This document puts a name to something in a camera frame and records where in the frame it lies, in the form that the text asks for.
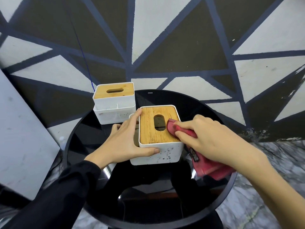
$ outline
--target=geometric wall pattern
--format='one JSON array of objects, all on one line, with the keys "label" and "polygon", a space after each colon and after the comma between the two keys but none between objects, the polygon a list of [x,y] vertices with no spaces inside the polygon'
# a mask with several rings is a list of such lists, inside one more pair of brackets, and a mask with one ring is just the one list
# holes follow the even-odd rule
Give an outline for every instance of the geometric wall pattern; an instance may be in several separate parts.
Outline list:
[{"label": "geometric wall pattern", "polygon": [[126,81],[192,96],[250,139],[305,138],[304,9],[304,0],[1,0],[0,65],[58,143],[93,108],[96,85]]}]

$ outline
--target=hand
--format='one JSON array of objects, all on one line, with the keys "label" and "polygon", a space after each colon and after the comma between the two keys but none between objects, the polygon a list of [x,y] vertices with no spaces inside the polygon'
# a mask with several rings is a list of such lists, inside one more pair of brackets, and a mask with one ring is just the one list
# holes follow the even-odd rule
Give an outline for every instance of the hand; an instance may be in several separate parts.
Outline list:
[{"label": "hand", "polygon": [[198,136],[196,139],[177,131],[175,134],[183,143],[206,158],[229,165],[242,174],[246,172],[251,162],[253,164],[268,162],[263,152],[211,118],[196,115],[192,121],[177,121],[175,124],[194,130]]},{"label": "hand", "polygon": [[131,158],[149,157],[160,152],[158,148],[139,148],[134,144],[135,125],[141,115],[139,108],[133,116],[122,125],[114,124],[108,139],[97,150],[89,154],[85,160],[91,161],[101,169],[110,163],[124,162]]}]

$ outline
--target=sleeve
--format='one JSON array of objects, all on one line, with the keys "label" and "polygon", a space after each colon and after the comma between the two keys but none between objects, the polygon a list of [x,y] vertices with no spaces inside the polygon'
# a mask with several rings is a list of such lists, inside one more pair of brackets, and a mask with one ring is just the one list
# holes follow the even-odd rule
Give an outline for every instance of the sleeve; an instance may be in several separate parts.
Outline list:
[{"label": "sleeve", "polygon": [[68,167],[3,229],[72,228],[100,173],[101,169],[89,161]]}]

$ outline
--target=glass tabletop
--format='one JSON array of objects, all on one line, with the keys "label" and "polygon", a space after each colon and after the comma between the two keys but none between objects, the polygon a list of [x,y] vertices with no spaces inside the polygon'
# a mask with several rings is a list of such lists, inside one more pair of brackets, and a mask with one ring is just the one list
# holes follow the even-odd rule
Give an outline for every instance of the glass tabletop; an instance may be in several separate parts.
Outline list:
[{"label": "glass tabletop", "polygon": [[[221,119],[206,105],[181,93],[165,90],[135,91],[136,108],[174,105],[181,121],[196,114]],[[65,150],[65,165],[81,162],[108,138],[112,125],[100,125],[89,112],[75,126]],[[108,165],[90,193],[86,210],[102,222],[120,228],[177,228],[215,210],[231,190],[236,173],[215,181],[196,176],[186,151],[175,163],[137,165],[130,161]]]}]

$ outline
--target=glossy black surface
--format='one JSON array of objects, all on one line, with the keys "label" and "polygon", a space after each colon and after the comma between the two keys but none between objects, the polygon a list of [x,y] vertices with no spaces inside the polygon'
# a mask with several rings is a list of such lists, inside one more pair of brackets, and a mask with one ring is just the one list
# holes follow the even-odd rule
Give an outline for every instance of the glossy black surface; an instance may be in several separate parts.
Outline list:
[{"label": "glossy black surface", "polygon": [[[137,108],[172,104],[181,121],[201,114],[222,123],[206,105],[180,93],[141,90],[135,92],[135,100]],[[66,164],[82,161],[101,146],[111,126],[100,125],[94,112],[89,112],[70,135],[65,151]],[[225,199],[236,174],[220,181],[209,176],[198,178],[186,155],[184,151],[176,163],[133,166],[126,161],[116,164],[114,169],[109,165],[110,178],[105,172],[101,173],[86,209],[102,222],[120,228],[141,228],[141,224],[150,224],[149,228],[157,225],[177,228],[205,217]]]}]

